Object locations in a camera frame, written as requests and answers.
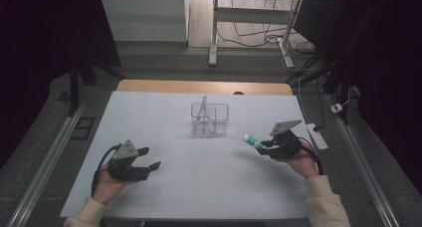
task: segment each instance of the wooden board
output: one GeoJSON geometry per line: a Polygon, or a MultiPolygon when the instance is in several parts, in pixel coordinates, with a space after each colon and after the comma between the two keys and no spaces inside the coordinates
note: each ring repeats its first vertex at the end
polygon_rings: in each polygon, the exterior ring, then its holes
{"type": "Polygon", "coordinates": [[[120,92],[153,92],[182,94],[291,96],[292,89],[287,84],[268,83],[230,83],[200,81],[158,81],[158,80],[123,80],[118,84],[120,92]]]}

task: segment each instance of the metal frame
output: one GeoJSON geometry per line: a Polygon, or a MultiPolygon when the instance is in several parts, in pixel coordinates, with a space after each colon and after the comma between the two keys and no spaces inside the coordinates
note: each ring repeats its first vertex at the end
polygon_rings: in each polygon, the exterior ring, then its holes
{"type": "Polygon", "coordinates": [[[57,161],[59,160],[63,150],[65,149],[66,144],[68,143],[69,138],[71,137],[72,131],[74,130],[79,117],[81,116],[84,108],[88,102],[88,99],[91,95],[92,88],[89,88],[84,94],[80,105],[75,110],[74,115],[68,116],[65,122],[62,125],[58,135],[53,141],[49,152],[46,154],[43,162],[40,165],[37,173],[31,181],[31,184],[28,186],[24,196],[19,202],[18,207],[15,209],[11,219],[7,226],[25,226],[29,217],[34,210],[35,205],[37,204],[38,199],[41,196],[41,193],[46,186],[57,161]]]}
{"type": "MultiPolygon", "coordinates": [[[[325,98],[329,106],[334,105],[334,102],[329,98],[329,95],[325,95],[325,98]]],[[[400,226],[384,191],[376,180],[368,161],[354,137],[350,126],[344,124],[342,118],[338,115],[335,116],[335,121],[337,122],[337,126],[346,141],[351,157],[360,172],[360,176],[362,177],[363,182],[365,182],[366,188],[374,200],[375,206],[378,209],[379,216],[384,222],[384,225],[388,227],[400,226]]]]}
{"type": "Polygon", "coordinates": [[[254,24],[275,24],[287,25],[283,40],[280,41],[280,49],[288,68],[293,68],[292,58],[287,48],[290,33],[298,14],[301,1],[297,1],[292,11],[287,10],[265,10],[250,8],[218,7],[218,0],[213,0],[213,22],[210,44],[209,66],[217,65],[217,23],[218,22],[238,22],[254,24]]]}

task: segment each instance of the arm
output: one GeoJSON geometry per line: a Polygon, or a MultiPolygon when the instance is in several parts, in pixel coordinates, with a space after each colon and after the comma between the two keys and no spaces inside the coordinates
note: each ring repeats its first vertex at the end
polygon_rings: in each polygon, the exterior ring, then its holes
{"type": "Polygon", "coordinates": [[[308,178],[305,185],[308,190],[305,205],[312,226],[350,226],[340,197],[332,193],[326,175],[308,178]]]}
{"type": "MultiPolygon", "coordinates": [[[[311,148],[304,142],[303,146],[311,148]]],[[[300,150],[293,158],[276,159],[276,161],[287,163],[295,172],[305,178],[308,191],[305,205],[312,226],[350,226],[340,197],[332,193],[328,177],[318,174],[316,164],[308,153],[300,150]]]]}
{"type": "Polygon", "coordinates": [[[128,185],[135,181],[113,179],[106,170],[108,164],[102,167],[99,183],[93,198],[89,199],[81,211],[66,219],[64,227],[94,227],[100,226],[100,221],[106,213],[106,206],[128,185]]]}

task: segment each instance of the aluminum rail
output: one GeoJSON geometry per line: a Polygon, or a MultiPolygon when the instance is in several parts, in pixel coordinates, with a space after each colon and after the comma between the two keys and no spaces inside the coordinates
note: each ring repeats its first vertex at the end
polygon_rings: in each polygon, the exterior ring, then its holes
{"type": "MultiPolygon", "coordinates": [[[[329,103],[329,106],[334,105],[334,102],[329,98],[329,96],[325,95],[325,98],[329,103]]],[[[399,227],[399,223],[394,215],[393,209],[391,208],[391,205],[388,202],[381,186],[378,184],[368,161],[354,137],[353,131],[348,125],[344,124],[340,116],[336,115],[335,121],[337,122],[337,126],[347,143],[351,156],[353,157],[357,169],[360,172],[360,176],[362,177],[369,194],[374,200],[375,206],[378,209],[384,225],[387,227],[399,227]]]]}
{"type": "Polygon", "coordinates": [[[87,105],[87,100],[89,99],[91,93],[92,88],[87,88],[81,104],[76,109],[74,115],[68,116],[66,118],[62,128],[53,141],[49,152],[46,154],[46,157],[41,163],[40,168],[32,179],[31,184],[28,186],[7,226],[17,227],[26,225],[29,217],[32,214],[32,211],[34,210],[35,205],[37,204],[38,199],[40,198],[41,193],[44,190],[44,187],[46,186],[54,168],[56,167],[57,161],[59,160],[69,138],[71,137],[72,131],[74,130],[79,117],[87,105]]]}

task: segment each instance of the dark background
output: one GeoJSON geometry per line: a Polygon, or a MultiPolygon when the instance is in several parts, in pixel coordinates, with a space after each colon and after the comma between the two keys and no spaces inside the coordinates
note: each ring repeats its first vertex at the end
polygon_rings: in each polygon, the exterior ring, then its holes
{"type": "MultiPolygon", "coordinates": [[[[351,57],[359,111],[421,192],[420,0],[383,0],[351,57]]],[[[1,164],[31,126],[53,78],[86,55],[119,63],[101,0],[0,0],[1,164]]],[[[349,18],[348,11],[340,14],[349,18]]],[[[336,35],[341,26],[334,27],[336,35]]]]}
{"type": "Polygon", "coordinates": [[[88,57],[119,66],[101,0],[0,0],[3,165],[31,127],[50,82],[88,57]]]}

